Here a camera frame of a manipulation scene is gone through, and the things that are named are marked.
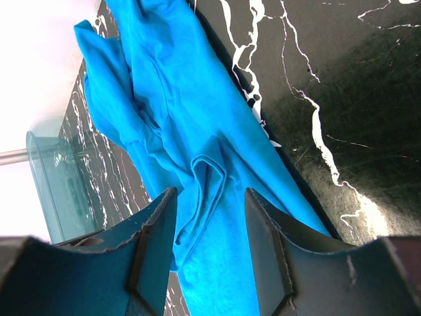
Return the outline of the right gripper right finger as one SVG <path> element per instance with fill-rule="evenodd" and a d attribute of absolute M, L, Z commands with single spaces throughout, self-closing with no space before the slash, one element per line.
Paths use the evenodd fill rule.
<path fill-rule="evenodd" d="M 245 193 L 261 315 L 419 315 L 420 238 L 353 246 Z"/>

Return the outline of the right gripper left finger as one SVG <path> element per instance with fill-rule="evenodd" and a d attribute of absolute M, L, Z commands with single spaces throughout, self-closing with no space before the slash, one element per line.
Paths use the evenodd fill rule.
<path fill-rule="evenodd" d="M 177 191 L 97 234 L 52 245 L 1 239 L 2 315 L 162 315 Z"/>

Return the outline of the blue t-shirt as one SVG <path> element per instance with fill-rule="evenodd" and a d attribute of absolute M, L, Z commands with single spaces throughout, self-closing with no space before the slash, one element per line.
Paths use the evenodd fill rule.
<path fill-rule="evenodd" d="M 156 198 L 175 187 L 171 269 L 192 315 L 258 315 L 245 191 L 326 233 L 185 1 L 109 1 L 119 36 L 75 35 L 98 131 Z"/>

